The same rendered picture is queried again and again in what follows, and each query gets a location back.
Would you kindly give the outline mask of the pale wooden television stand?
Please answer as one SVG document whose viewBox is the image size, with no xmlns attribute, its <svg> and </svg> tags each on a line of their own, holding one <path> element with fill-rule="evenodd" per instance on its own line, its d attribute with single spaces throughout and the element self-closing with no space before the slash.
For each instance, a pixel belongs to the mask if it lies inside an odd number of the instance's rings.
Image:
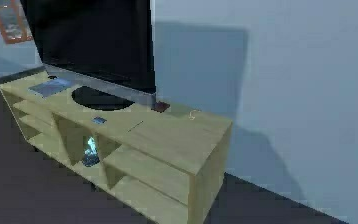
<svg viewBox="0 0 358 224">
<path fill-rule="evenodd" d="M 177 105 L 97 111 L 77 104 L 72 88 L 46 98 L 28 90 L 47 79 L 38 72 L 0 85 L 30 145 L 157 224 L 204 223 L 223 183 L 230 119 Z M 89 137 L 100 159 L 92 167 L 82 163 Z"/>
</svg>

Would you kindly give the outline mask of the small dark red box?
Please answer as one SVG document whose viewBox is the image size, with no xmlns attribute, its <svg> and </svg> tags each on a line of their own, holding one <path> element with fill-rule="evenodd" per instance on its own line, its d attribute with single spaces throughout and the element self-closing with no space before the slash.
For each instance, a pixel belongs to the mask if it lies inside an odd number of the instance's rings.
<svg viewBox="0 0 358 224">
<path fill-rule="evenodd" d="M 159 101 L 155 103 L 153 110 L 162 113 L 166 111 L 169 107 L 170 105 L 168 103 Z"/>
</svg>

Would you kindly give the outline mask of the pale blue glass statue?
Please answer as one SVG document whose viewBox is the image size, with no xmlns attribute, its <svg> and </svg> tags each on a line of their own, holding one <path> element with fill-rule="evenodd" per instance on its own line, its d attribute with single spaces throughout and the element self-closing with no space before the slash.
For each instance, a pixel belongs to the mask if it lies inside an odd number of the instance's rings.
<svg viewBox="0 0 358 224">
<path fill-rule="evenodd" d="M 82 163 L 86 167 L 92 167 L 100 162 L 96 142 L 93 137 L 89 137 L 84 146 L 84 156 Z"/>
</svg>

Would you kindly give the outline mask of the black flat television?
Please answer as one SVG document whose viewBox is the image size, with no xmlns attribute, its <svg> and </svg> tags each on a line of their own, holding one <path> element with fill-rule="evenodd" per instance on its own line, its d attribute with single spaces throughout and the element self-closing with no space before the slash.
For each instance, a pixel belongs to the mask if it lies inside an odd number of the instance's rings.
<svg viewBox="0 0 358 224">
<path fill-rule="evenodd" d="M 72 99 L 114 111 L 154 108 L 151 0 L 20 0 L 47 72 L 78 86 Z"/>
</svg>

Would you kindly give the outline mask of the orange framed wall picture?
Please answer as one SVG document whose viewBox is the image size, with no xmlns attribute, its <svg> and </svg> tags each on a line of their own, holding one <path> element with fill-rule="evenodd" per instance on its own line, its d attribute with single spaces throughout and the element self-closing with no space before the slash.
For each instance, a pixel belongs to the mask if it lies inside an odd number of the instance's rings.
<svg viewBox="0 0 358 224">
<path fill-rule="evenodd" d="M 0 34 L 6 44 L 33 39 L 20 0 L 0 0 Z"/>
</svg>

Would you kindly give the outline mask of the grey flat laptop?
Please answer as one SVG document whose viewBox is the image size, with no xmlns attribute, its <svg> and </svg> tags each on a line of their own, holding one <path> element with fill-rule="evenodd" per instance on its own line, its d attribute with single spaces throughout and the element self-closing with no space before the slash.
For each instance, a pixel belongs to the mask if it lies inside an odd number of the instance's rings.
<svg viewBox="0 0 358 224">
<path fill-rule="evenodd" d="M 71 86 L 72 83 L 70 81 L 56 78 L 35 86 L 31 86 L 28 88 L 28 90 L 36 95 L 40 95 L 41 97 L 46 98 L 56 93 L 62 92 Z"/>
</svg>

